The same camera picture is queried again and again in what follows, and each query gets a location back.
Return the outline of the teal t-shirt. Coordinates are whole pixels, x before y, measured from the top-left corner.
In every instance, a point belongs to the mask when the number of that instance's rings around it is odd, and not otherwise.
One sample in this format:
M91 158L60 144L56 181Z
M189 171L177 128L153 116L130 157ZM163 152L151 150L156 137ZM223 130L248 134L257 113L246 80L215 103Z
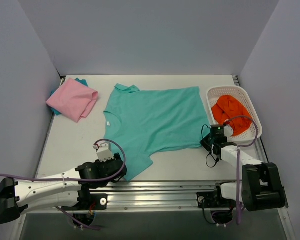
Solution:
M145 91L116 84L104 116L104 137L125 152L127 181L152 165L151 155L199 148L208 133L202 130L209 121L197 86Z

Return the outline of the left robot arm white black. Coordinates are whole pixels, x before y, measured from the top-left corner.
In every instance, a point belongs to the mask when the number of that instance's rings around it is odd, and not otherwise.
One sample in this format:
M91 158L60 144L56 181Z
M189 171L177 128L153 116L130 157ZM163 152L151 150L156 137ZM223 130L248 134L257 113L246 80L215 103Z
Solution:
M116 153L105 162L86 162L46 178L21 180L6 176L0 182L0 225L37 209L104 210L107 196L93 196L90 191L117 182L126 173L125 161Z

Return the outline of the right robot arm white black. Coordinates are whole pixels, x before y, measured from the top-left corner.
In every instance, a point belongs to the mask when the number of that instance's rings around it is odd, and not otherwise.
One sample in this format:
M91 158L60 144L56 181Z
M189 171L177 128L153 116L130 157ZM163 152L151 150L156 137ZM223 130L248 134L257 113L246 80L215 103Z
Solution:
M215 185L209 201L214 208L235 203L235 208L261 211L279 209L286 205L285 191L275 164L257 160L241 150L224 135L225 125L211 125L209 133L200 141L214 159L228 163L236 171L233 182Z

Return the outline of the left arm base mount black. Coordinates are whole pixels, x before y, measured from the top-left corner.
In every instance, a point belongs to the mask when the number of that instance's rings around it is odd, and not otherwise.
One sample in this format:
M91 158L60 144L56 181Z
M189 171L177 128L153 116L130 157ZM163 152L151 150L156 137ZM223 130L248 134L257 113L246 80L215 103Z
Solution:
M88 200L82 200L75 206L62 206L61 208L66 211L83 211L83 210L106 210L107 209L107 194L92 194Z

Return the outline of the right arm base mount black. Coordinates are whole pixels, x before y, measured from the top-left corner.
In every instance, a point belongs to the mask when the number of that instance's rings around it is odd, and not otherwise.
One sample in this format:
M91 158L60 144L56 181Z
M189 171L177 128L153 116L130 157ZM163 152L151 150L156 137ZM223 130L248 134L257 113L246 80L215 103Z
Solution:
M198 208L235 208L236 203L234 200L225 199L212 191L196 192L196 200Z

